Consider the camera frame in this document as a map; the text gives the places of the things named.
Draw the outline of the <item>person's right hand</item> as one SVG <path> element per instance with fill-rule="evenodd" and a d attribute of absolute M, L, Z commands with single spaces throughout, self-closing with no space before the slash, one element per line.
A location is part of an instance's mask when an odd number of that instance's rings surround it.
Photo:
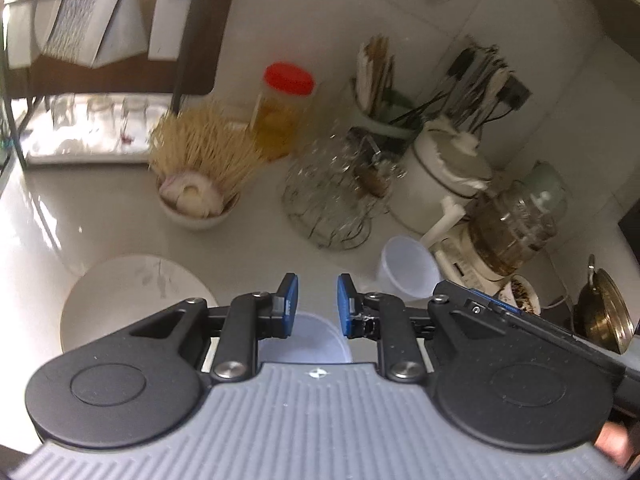
<path fill-rule="evenodd" d="M 624 426 L 606 422 L 598 435 L 594 446 L 608 456 L 617 466 L 625 468 L 634 457 L 634 445 Z"/>

